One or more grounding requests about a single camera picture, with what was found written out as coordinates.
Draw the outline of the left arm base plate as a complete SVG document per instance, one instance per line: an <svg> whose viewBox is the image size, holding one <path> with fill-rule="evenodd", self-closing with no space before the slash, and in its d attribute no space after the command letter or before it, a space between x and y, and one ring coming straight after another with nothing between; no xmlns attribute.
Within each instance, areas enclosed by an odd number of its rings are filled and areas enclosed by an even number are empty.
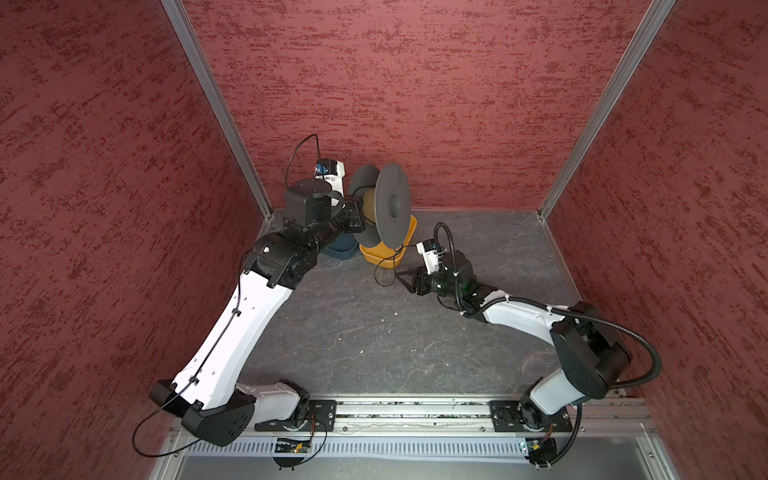
<svg viewBox="0 0 768 480"><path fill-rule="evenodd" d="M310 433L312 424L322 431L334 428L337 402L334 400L300 400L296 410L286 420L269 420L256 423L257 432L300 432Z"/></svg>

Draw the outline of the yellow plastic bin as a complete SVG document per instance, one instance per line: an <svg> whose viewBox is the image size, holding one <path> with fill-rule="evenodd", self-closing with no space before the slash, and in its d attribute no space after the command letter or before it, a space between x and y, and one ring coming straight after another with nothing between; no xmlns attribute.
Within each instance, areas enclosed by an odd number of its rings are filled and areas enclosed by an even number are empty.
<svg viewBox="0 0 768 480"><path fill-rule="evenodd" d="M368 263L374 266L379 266L380 268L394 269L395 267L399 266L407 251L408 246L410 245L410 241L415 233L417 225L418 221L416 217L411 216L409 230L406 235L405 242L401 247L398 247L397 249L390 249L386 247L383 242L380 242L375 247L365 247L360 245L359 250L362 253L363 258Z"/></svg>

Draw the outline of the teal plastic bin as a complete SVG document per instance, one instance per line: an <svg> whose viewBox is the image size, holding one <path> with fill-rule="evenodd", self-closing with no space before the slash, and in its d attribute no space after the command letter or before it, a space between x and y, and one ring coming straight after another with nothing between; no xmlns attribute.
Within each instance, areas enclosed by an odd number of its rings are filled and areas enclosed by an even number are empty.
<svg viewBox="0 0 768 480"><path fill-rule="evenodd" d="M326 256L338 260L350 260L359 252L359 242L353 234L343 233L322 250Z"/></svg>

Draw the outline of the aluminium front rail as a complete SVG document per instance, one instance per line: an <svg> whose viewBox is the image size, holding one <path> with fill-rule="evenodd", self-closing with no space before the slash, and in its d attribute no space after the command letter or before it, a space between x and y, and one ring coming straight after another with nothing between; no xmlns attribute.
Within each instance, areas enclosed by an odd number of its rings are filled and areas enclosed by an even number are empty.
<svg viewBox="0 0 768 480"><path fill-rule="evenodd" d="M351 395L318 394L312 400L337 402L332 431L341 437L427 436L543 437L566 438L576 431L579 437L657 437L659 430L641 398L609 396L582 407L582 421L576 423L575 408L569 406L573 430L565 433L515 433L494 431L488 403L516 400L510 395Z"/></svg>

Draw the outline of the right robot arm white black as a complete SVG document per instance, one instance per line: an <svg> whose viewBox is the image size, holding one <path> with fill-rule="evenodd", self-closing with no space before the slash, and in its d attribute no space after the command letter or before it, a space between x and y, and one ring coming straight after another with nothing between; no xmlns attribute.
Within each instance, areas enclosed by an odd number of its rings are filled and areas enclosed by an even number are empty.
<svg viewBox="0 0 768 480"><path fill-rule="evenodd" d="M595 312L587 303L552 307L510 296L480 282L461 252L445 259L427 253L424 262L395 274L410 293L435 294L468 318L520 331L554 348L559 366L519 401L519 418L532 431L548 426L568 405L604 398L631 362L629 349L611 327L584 318Z"/></svg>

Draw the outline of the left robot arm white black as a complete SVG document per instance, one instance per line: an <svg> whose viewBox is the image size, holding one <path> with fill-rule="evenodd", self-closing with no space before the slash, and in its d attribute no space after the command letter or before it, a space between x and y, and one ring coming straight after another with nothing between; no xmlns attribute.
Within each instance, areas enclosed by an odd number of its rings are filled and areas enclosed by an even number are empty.
<svg viewBox="0 0 768 480"><path fill-rule="evenodd" d="M320 179L304 179L286 192L281 230L261 236L243 257L226 309L188 364L150 391L159 410L180 418L200 441L226 446L248 427L268 421L302 424L308 393L282 381L238 382L266 326L317 263L319 253L344 233L365 227L364 191L349 196Z"/></svg>

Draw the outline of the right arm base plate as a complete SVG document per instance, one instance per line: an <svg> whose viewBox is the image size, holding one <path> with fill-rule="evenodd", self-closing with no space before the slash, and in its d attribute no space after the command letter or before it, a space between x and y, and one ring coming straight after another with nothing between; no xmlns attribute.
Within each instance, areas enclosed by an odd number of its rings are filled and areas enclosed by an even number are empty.
<svg viewBox="0 0 768 480"><path fill-rule="evenodd" d="M515 433L565 433L573 430L566 408L555 414L540 411L532 402L493 400L488 403L494 431Z"/></svg>

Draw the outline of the grey cable spool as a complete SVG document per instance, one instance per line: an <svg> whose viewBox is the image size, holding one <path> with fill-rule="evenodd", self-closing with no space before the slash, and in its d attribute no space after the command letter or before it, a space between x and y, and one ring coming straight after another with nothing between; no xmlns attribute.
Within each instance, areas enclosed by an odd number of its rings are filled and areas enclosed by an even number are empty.
<svg viewBox="0 0 768 480"><path fill-rule="evenodd" d="M373 248L383 243L396 250L407 243L412 199L401 165L361 166L350 181L349 193L362 201L363 231L354 234L360 245Z"/></svg>

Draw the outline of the left aluminium corner post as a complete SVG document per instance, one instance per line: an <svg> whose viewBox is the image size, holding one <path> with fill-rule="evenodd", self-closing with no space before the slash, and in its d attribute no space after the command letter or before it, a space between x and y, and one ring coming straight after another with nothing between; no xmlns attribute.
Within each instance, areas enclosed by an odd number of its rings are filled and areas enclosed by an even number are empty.
<svg viewBox="0 0 768 480"><path fill-rule="evenodd" d="M161 4L262 216L270 221L273 218L274 207L215 79L183 2L180 0L161 0Z"/></svg>

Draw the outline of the aluminium corner post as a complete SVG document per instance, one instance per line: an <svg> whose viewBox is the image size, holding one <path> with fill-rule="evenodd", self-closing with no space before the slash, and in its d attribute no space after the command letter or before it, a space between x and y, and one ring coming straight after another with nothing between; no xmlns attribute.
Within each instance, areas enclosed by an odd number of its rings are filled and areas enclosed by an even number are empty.
<svg viewBox="0 0 768 480"><path fill-rule="evenodd" d="M215 79L183 2L180 0L161 0L161 4L262 216L270 221L273 218L274 207Z"/></svg>
<svg viewBox="0 0 768 480"><path fill-rule="evenodd" d="M563 167L538 209L538 219L541 223L548 221L675 4L675 0L650 2Z"/></svg>

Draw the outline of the right aluminium corner post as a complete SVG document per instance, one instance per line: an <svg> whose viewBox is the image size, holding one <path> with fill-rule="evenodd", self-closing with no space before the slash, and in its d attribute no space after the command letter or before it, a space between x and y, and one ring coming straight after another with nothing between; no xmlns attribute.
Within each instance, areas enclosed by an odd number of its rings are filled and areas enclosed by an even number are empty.
<svg viewBox="0 0 768 480"><path fill-rule="evenodd" d="M675 0L650 2L563 167L538 209L538 219L541 223L548 221L675 4Z"/></svg>

